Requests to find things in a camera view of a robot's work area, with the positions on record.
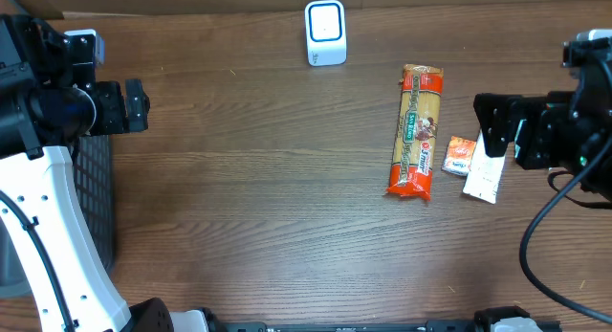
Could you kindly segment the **white tube gold cap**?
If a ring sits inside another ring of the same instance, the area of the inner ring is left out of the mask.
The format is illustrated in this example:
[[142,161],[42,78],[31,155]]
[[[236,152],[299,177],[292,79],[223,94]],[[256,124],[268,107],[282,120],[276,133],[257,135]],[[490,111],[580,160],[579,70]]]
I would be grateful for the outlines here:
[[479,132],[463,193],[490,204],[496,203],[505,157],[490,157],[485,151],[482,132]]

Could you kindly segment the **orange tissue pack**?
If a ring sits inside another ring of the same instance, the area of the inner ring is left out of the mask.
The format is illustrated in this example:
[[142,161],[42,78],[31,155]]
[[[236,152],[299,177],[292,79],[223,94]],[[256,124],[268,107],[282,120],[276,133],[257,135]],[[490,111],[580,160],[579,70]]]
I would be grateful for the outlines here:
[[458,176],[467,176],[476,145],[476,141],[452,136],[442,163],[442,170]]

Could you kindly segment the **spaghetti packet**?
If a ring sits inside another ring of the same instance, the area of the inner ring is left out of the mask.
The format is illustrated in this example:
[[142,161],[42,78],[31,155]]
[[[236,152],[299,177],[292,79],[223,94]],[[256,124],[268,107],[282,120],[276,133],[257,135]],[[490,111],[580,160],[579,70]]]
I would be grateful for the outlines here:
[[431,197],[444,71],[406,64],[387,191],[401,197]]

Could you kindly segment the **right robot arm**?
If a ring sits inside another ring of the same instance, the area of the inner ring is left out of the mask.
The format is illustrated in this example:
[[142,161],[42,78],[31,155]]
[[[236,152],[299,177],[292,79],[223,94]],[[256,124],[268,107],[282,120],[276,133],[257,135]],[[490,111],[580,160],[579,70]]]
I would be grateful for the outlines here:
[[529,243],[538,225],[576,186],[606,200],[588,209],[611,208],[611,62],[607,59],[565,59],[562,66],[578,80],[573,91],[545,96],[480,93],[473,108],[483,134],[486,154],[503,156],[514,145],[514,160],[525,170],[560,167],[570,181],[535,215],[519,244],[525,277],[543,295],[591,319],[611,322],[611,316],[566,298],[545,285],[528,263]]

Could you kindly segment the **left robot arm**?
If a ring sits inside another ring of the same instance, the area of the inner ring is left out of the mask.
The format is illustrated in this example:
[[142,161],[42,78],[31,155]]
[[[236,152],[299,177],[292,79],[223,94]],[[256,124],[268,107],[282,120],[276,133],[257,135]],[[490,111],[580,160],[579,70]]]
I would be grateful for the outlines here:
[[83,137],[143,132],[150,101],[136,78],[99,81],[94,30],[60,33],[27,14],[1,18],[1,219],[46,331],[197,331],[202,309],[129,305],[105,270],[78,202]]

